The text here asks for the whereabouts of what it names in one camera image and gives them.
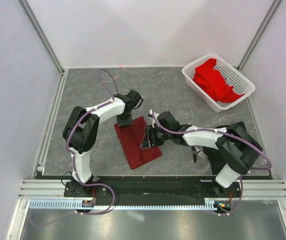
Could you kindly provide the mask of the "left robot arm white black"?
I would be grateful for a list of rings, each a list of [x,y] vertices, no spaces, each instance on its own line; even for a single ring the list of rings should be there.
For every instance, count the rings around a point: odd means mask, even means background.
[[[71,153],[72,176],[78,181],[75,191],[82,197],[92,193],[90,150],[97,138],[99,125],[116,117],[117,125],[128,127],[133,124],[132,111],[140,108],[143,98],[139,92],[130,90],[126,95],[114,94],[109,100],[95,106],[76,106],[67,121],[62,137],[66,149]]]

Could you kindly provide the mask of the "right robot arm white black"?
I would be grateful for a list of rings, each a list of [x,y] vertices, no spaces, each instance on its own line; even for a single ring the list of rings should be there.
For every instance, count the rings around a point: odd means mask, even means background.
[[[149,111],[151,125],[145,126],[140,147],[159,147],[165,141],[181,146],[201,146],[203,150],[218,152],[223,167],[215,174],[212,192],[223,197],[233,182],[246,175],[263,153],[258,142],[244,129],[242,122],[219,128],[201,128],[192,124],[180,124],[169,112]]]

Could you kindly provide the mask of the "dark red cloth napkin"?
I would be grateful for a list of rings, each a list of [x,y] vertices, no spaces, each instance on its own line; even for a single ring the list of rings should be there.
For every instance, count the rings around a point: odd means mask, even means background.
[[[140,147],[145,136],[146,126],[143,116],[134,119],[131,126],[120,127],[118,124],[114,125],[127,162],[132,170],[162,156],[162,152],[158,147]]]

